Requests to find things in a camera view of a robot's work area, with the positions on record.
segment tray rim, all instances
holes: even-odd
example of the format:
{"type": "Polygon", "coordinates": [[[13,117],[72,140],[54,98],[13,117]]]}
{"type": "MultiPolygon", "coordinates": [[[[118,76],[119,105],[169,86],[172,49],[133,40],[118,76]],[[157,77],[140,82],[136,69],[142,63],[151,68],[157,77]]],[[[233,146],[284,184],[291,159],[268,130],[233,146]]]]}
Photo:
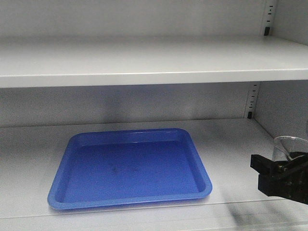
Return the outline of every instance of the tray rim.
{"type": "Polygon", "coordinates": [[[198,154],[198,151],[193,143],[193,140],[189,134],[184,129],[181,128],[155,128],[155,129],[137,129],[137,130],[115,130],[115,131],[99,131],[99,132],[82,132],[74,135],[70,138],[67,147],[65,149],[64,155],[60,161],[59,168],[56,172],[54,180],[49,191],[47,201],[49,205],[54,209],[64,210],[64,209],[82,209],[91,207],[105,207],[105,206],[115,206],[115,205],[131,205],[131,204],[143,204],[143,203],[155,203],[155,202],[168,202],[168,201],[180,201],[180,200],[191,200],[191,199],[202,199],[208,196],[213,189],[212,182],[207,174],[204,164],[198,154]],[[198,168],[198,173],[200,174],[203,183],[205,184],[205,189],[201,192],[193,193],[180,193],[180,194],[168,194],[160,196],[141,196],[141,197],[129,197],[129,198],[119,198],[119,199],[108,199],[108,200],[98,200],[98,201],[86,201],[86,202],[72,202],[63,203],[56,200],[56,195],[58,193],[59,184],[61,183],[61,177],[65,171],[69,157],[72,151],[75,149],[73,144],[84,135],[98,135],[106,133],[146,133],[146,132],[167,132],[167,131],[178,131],[184,135],[185,140],[188,141],[188,146],[193,160],[198,168]]]}

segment cabinet side wall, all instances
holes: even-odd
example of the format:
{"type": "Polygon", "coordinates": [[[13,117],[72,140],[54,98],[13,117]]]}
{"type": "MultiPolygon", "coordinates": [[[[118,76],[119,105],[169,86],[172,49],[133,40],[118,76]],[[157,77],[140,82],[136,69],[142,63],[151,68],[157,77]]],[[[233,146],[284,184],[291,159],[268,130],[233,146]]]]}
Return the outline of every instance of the cabinet side wall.
{"type": "Polygon", "coordinates": [[[255,119],[273,137],[307,139],[308,80],[262,82],[255,119]]]}
{"type": "Polygon", "coordinates": [[[308,1],[278,1],[273,35],[308,45],[308,1]]]}

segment clear glass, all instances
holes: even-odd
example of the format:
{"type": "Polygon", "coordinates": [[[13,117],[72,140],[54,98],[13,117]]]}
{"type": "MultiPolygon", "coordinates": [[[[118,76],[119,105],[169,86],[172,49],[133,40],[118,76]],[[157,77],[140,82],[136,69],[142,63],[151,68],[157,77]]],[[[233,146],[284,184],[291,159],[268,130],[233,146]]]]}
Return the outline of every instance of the clear glass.
{"type": "Polygon", "coordinates": [[[294,152],[308,153],[308,141],[293,136],[279,136],[274,139],[272,161],[294,160],[300,156],[294,155],[294,152]]]}

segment cabinet back wall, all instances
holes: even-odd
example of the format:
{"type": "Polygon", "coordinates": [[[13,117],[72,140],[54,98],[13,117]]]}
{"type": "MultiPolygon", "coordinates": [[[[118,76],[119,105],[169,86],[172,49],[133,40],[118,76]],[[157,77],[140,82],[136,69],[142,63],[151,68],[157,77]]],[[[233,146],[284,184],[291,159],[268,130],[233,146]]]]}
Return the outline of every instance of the cabinet back wall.
{"type": "Polygon", "coordinates": [[[259,34],[265,0],[0,0],[0,37],[259,34]]]}
{"type": "Polygon", "coordinates": [[[249,83],[0,89],[0,127],[242,118],[249,83]]]}

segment white shelf surface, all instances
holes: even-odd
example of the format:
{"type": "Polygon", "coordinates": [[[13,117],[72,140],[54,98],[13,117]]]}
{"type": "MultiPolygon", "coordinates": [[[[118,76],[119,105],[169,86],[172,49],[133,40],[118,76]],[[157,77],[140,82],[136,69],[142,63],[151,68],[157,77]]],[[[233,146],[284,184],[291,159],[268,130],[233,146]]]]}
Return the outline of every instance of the white shelf surface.
{"type": "Polygon", "coordinates": [[[308,46],[271,36],[3,38],[0,87],[308,77],[308,46]]]}
{"type": "Polygon", "coordinates": [[[222,119],[0,128],[0,230],[258,230],[305,227],[308,206],[257,190],[250,155],[271,157],[272,138],[254,120],[222,119]],[[89,131],[183,128],[213,183],[202,200],[75,211],[47,195],[69,138],[89,131]]]}

